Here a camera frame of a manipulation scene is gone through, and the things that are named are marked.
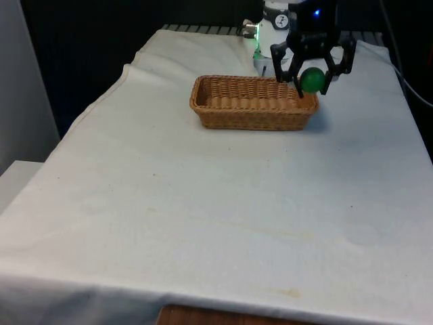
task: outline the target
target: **black background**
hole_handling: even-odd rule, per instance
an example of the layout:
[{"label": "black background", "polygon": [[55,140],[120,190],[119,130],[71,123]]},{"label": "black background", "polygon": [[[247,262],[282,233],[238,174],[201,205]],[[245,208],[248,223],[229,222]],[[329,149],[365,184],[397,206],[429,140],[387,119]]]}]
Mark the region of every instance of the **black background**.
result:
[{"label": "black background", "polygon": [[[405,77],[433,102],[433,1],[385,2]],[[22,7],[61,135],[163,24],[238,26],[244,18],[262,17],[261,0],[22,0]],[[391,48],[379,8],[378,0],[340,0],[340,28],[382,31]],[[433,109],[412,95],[409,104],[433,158]]]}]

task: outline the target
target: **basket rim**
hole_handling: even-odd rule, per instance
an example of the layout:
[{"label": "basket rim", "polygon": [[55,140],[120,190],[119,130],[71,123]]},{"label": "basket rim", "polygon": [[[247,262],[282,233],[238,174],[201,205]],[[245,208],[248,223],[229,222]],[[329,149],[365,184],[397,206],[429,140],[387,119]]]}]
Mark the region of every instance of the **basket rim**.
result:
[{"label": "basket rim", "polygon": [[189,105],[190,107],[197,112],[198,114],[204,114],[204,113],[236,113],[236,112],[245,112],[246,110],[249,113],[253,114],[289,114],[289,115],[312,115],[319,109],[319,99],[317,97],[317,94],[307,94],[308,96],[311,96],[313,99],[313,105],[306,107],[306,108],[299,108],[296,107],[292,111],[288,110],[287,108],[284,109],[268,109],[268,108],[246,108],[246,107],[233,107],[233,106],[210,106],[210,105],[198,105],[196,102],[198,90],[200,88],[200,85],[203,80],[205,79],[249,79],[249,80],[267,80],[272,81],[275,78],[269,78],[269,77],[251,77],[251,76],[227,76],[227,75],[219,75],[219,74],[210,74],[210,75],[204,75],[200,76],[196,79],[192,92],[191,97],[189,99]]}]

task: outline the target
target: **white wall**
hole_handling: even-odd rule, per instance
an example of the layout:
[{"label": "white wall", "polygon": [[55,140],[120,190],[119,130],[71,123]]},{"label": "white wall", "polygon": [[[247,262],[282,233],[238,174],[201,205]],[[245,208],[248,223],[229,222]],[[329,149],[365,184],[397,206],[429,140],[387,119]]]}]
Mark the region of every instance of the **white wall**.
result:
[{"label": "white wall", "polygon": [[0,175],[44,161],[58,140],[19,0],[0,0]]}]

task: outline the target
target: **metal grate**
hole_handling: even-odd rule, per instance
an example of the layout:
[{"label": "metal grate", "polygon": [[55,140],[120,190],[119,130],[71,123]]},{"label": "metal grate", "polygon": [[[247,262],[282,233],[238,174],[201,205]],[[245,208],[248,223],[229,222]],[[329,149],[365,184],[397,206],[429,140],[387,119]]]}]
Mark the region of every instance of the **metal grate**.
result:
[{"label": "metal grate", "polygon": [[[210,35],[236,35],[236,27],[226,26],[196,26],[196,25],[178,25],[165,24],[162,29],[173,30],[177,32],[202,33]],[[342,36],[352,35],[356,40],[378,46],[384,46],[381,32],[368,31],[342,31]]]}]

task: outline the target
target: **white cloth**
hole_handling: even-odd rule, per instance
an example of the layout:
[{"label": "white cloth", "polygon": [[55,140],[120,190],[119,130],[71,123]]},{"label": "white cloth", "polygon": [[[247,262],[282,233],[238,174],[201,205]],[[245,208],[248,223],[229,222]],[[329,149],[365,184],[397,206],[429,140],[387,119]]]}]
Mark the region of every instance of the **white cloth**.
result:
[{"label": "white cloth", "polygon": [[432,321],[433,170],[392,67],[358,46],[304,131],[203,128],[194,80],[250,54],[163,30],[125,66],[0,217],[0,324]]}]

